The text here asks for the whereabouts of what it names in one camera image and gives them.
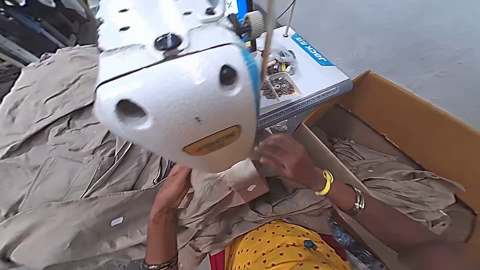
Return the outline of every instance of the cardboard box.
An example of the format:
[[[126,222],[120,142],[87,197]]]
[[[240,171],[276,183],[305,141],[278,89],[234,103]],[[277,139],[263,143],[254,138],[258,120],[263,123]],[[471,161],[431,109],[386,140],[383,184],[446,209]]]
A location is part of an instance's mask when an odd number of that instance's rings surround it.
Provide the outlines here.
[[[378,74],[365,72],[353,90],[321,104],[304,120],[294,137],[306,146],[316,166],[328,168],[346,183],[369,193],[367,187],[330,151],[328,136],[353,139],[371,149],[400,157],[416,169],[432,171],[462,184],[456,194],[452,224],[445,235],[467,242],[471,255],[480,251],[478,217],[480,133],[447,112],[420,99]],[[406,269],[396,252],[342,214],[348,229],[391,269]]]

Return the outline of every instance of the ruler strip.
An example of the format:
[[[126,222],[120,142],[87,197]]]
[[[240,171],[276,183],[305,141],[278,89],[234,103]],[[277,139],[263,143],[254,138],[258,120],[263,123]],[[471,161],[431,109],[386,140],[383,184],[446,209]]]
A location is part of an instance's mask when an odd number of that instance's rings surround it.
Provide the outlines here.
[[[286,108],[284,110],[280,110],[280,111],[278,111],[278,112],[276,112],[272,115],[265,116],[265,117],[258,120],[257,127],[260,127],[260,126],[263,126],[267,123],[273,122],[280,117],[283,117],[285,115],[296,112],[300,109],[303,109],[303,108],[307,107],[308,105],[314,104],[314,103],[316,103],[316,102],[318,102],[322,99],[325,99],[325,98],[331,97],[335,94],[338,94],[339,92],[340,92],[340,89],[338,89],[338,86],[336,86],[336,87],[331,88],[327,91],[324,91],[324,92],[322,92],[322,93],[320,93],[316,96],[313,96],[313,97],[308,98],[304,101],[301,101],[301,102],[293,105],[292,107],[288,107],[288,108]]]

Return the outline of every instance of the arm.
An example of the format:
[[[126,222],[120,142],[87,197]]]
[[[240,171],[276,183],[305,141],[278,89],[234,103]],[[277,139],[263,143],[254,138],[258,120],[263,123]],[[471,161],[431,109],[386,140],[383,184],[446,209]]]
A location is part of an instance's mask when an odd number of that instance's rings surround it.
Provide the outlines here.
[[[326,180],[323,177],[323,171],[313,165],[303,145],[293,137],[273,135],[261,142],[255,150],[261,163],[273,166],[287,179],[313,190],[323,190],[325,187]],[[395,251],[413,250],[417,247],[429,246],[429,243],[438,241],[439,237],[419,222],[410,219],[392,206],[368,194],[362,193],[362,195],[365,200],[365,209],[353,218]],[[351,209],[356,200],[355,191],[339,179],[332,183],[326,196],[344,211]],[[448,250],[447,247],[442,249],[443,252],[447,252],[446,250]],[[458,257],[456,256],[422,256],[421,258],[413,258],[417,266],[421,265],[416,269],[431,269],[432,263],[429,258],[437,258],[435,263],[440,265],[448,265],[448,263],[439,263],[439,258],[446,258],[450,263],[454,260],[458,266],[463,263],[458,263]]]
[[[147,231],[147,264],[163,264],[178,255],[177,208],[191,186],[190,171],[190,168],[175,165],[155,197]]]

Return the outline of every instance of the blue brand label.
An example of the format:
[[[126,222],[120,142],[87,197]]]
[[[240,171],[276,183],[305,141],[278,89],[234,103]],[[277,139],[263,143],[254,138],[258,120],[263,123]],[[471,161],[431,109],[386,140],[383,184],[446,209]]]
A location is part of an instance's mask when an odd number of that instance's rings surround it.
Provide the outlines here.
[[[317,63],[322,66],[334,66],[325,56],[317,51],[312,45],[310,45],[305,39],[301,38],[299,34],[295,33],[292,36],[295,41],[304,51],[306,51]]]

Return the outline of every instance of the jack logo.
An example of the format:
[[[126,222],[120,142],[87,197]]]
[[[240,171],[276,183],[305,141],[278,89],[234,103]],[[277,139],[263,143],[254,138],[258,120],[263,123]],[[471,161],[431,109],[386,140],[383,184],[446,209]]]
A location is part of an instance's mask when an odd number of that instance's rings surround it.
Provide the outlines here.
[[[300,37],[299,34],[295,33],[292,36],[293,41],[295,41],[304,51],[306,51],[313,59],[317,61],[322,66],[333,66],[333,64],[323,56],[319,51],[317,51],[312,45],[310,45],[305,39]]]
[[[189,144],[183,151],[192,156],[204,156],[232,144],[240,137],[240,133],[240,126],[235,125]]]

